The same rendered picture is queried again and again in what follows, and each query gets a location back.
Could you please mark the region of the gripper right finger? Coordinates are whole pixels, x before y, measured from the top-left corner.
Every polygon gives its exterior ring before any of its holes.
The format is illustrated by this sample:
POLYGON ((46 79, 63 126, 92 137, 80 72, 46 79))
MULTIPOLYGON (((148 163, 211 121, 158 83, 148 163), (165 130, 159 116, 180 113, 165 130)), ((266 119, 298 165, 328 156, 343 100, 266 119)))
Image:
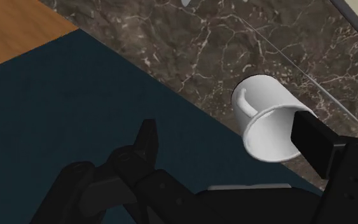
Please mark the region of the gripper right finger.
POLYGON ((311 112, 297 111, 291 141, 328 180, 310 224, 358 224, 358 138, 340 136, 311 112))

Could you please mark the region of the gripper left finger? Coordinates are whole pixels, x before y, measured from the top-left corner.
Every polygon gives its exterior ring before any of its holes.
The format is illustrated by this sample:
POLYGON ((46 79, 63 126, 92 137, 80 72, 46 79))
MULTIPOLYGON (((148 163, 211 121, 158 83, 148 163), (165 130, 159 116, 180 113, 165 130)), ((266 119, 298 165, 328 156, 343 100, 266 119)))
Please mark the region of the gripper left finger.
POLYGON ((169 173, 155 169, 158 133, 145 119, 134 144, 112 151, 106 162, 65 166, 29 224, 101 224, 123 205, 136 224, 207 224, 210 209, 169 173))

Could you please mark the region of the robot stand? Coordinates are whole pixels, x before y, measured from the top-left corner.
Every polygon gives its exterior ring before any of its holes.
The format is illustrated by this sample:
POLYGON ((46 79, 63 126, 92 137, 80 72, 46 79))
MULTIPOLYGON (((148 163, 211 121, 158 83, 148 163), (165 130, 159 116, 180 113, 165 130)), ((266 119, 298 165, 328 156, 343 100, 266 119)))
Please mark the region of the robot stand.
POLYGON ((104 163, 147 118, 157 123, 157 167, 193 192, 259 183, 318 192, 254 160, 238 134, 77 30, 0 64, 0 224, 29 224, 64 166, 104 163))

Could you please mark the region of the white mug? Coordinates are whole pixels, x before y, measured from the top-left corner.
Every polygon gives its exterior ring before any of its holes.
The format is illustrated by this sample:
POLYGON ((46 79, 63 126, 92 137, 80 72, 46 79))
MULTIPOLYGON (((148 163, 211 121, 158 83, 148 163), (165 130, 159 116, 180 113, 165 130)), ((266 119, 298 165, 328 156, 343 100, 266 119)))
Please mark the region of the white mug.
POLYGON ((231 94, 231 106, 246 152, 263 162, 285 162, 301 153, 291 141, 294 114, 314 112, 273 76, 242 80, 231 94))

